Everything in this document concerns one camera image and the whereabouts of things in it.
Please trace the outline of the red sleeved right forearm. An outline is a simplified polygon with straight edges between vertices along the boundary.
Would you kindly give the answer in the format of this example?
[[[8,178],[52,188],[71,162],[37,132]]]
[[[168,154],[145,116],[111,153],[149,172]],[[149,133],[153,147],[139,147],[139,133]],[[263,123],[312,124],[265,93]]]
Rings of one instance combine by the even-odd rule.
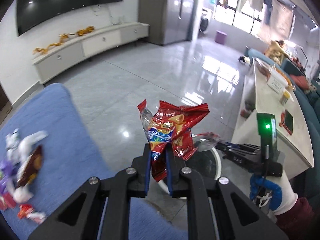
[[[290,239],[299,239],[311,229],[316,215],[308,200],[305,197],[300,197],[289,211],[276,215],[276,219],[276,225]]]

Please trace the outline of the right blue white gloved hand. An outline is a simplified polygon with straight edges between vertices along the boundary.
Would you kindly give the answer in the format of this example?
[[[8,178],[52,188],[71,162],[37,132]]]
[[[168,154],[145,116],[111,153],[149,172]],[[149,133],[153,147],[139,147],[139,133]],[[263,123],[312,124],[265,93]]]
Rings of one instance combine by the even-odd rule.
[[[298,195],[294,193],[287,174],[283,171],[281,177],[266,178],[253,174],[250,178],[250,200],[256,200],[262,190],[267,192],[261,197],[263,204],[267,202],[275,216],[289,211],[297,202]]]

